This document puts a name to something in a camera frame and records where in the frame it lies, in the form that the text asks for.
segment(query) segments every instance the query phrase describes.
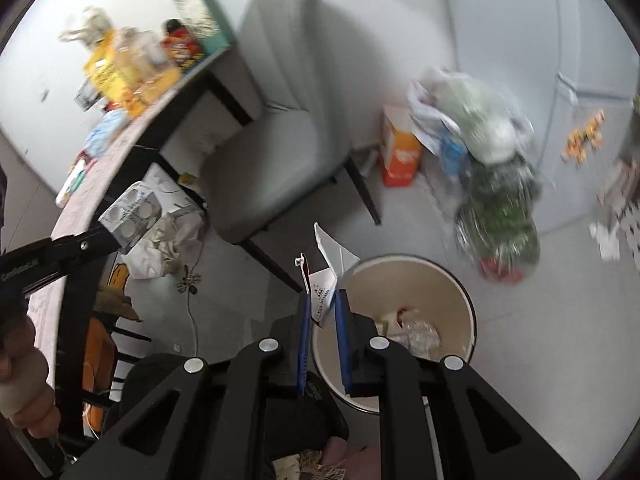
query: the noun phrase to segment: green box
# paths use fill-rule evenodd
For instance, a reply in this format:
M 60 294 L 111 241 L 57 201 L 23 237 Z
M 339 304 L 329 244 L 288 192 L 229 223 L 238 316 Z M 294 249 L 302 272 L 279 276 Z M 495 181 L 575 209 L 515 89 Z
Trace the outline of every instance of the green box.
M 228 48 L 233 34 L 216 0 L 174 0 L 180 18 L 207 55 Z

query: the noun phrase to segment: plastic bag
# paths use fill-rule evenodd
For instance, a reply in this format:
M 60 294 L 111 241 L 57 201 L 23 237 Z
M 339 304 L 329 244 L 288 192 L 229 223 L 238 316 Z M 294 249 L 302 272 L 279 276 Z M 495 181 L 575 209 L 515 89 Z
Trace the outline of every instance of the plastic bag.
M 420 310 L 402 307 L 383 316 L 378 324 L 383 327 L 378 333 L 400 343 L 412 355 L 433 361 L 440 359 L 440 335 Z
M 412 84 L 407 101 L 420 142 L 421 136 L 432 141 L 441 137 L 446 127 L 484 164 L 524 153 L 533 137 L 531 123 L 513 104 L 464 73 L 430 69 L 421 82 Z
M 489 280 L 517 283 L 536 268 L 540 242 L 532 218 L 540 195 L 521 155 L 486 166 L 473 161 L 463 176 L 468 201 L 456 215 L 456 241 Z

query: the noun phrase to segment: blue gripper pad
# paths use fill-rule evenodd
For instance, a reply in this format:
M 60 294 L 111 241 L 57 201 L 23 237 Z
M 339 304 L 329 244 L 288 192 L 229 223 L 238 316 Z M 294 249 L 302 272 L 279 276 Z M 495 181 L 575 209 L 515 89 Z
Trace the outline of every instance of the blue gripper pad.
M 311 340 L 311 296 L 306 295 L 305 312 L 301 320 L 300 346 L 298 348 L 298 394 L 305 394 L 306 387 L 306 361 L 309 357 L 309 343 Z
M 344 391 L 351 391 L 351 347 L 348 337 L 348 316 L 351 316 L 351 309 L 348 305 L 346 291 L 336 290 L 333 304 L 335 313 L 335 332 L 338 336 L 338 355 L 340 357 L 340 374 Z

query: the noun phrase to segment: blue package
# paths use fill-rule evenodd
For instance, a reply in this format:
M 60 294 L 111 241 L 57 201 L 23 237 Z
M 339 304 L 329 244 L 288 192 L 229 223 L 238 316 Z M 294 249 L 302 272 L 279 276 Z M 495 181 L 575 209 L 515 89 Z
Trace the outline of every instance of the blue package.
M 123 108 L 105 113 L 102 120 L 91 130 L 84 142 L 83 151 L 91 158 L 100 158 L 107 151 L 113 138 L 129 122 L 129 116 Z
M 465 167 L 466 154 L 464 142 L 446 131 L 440 147 L 442 171 L 449 176 L 458 176 Z

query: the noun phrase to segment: chair leg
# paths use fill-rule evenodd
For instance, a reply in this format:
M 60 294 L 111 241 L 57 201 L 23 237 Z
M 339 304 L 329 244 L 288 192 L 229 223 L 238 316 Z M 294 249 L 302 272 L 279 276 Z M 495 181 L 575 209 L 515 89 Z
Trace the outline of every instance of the chair leg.
M 129 363 L 130 365 L 136 364 L 140 361 L 139 357 L 133 357 L 133 355 L 123 354 L 122 352 L 116 352 L 116 361 L 123 361 L 125 363 Z
M 115 400 L 111 400 L 109 397 L 94 394 L 93 392 L 88 392 L 87 390 L 82 390 L 82 400 L 84 402 L 88 402 L 92 406 L 97 406 L 98 408 L 102 408 L 104 410 L 108 410 L 111 406 L 116 404 Z
M 264 251 L 254 244 L 249 238 L 243 240 L 238 244 L 242 247 L 249 256 L 251 256 L 254 260 L 260 263 L 265 269 L 267 269 L 271 274 L 273 274 L 276 278 L 278 278 L 281 282 L 289 285 L 293 290 L 300 293 L 302 292 L 302 287 L 300 284 L 294 280 L 289 273 L 284 270 L 281 266 L 279 266 L 276 262 L 274 262 Z
M 373 221 L 376 225 L 382 224 L 382 220 L 380 219 L 380 215 L 378 214 L 378 210 L 376 209 L 376 205 L 373 203 L 373 199 L 371 194 L 369 193 L 369 189 L 367 189 L 367 184 L 364 182 L 364 179 L 360 172 L 358 171 L 358 167 L 356 163 L 353 161 L 351 157 L 347 159 L 347 162 L 344 163 L 344 169 L 347 170 L 353 185 L 358 190 L 358 194 L 360 198 L 364 202 L 364 205 L 367 206 L 369 210 L 369 214 L 373 218 Z
M 121 334 L 121 335 L 125 335 L 127 337 L 132 337 L 133 339 L 140 339 L 140 341 L 149 341 L 151 343 L 151 338 L 147 337 L 146 335 L 142 335 L 142 334 L 136 334 L 135 332 L 132 332 L 131 330 L 125 330 L 124 328 L 119 328 L 117 326 L 113 327 L 113 331 L 116 334 Z

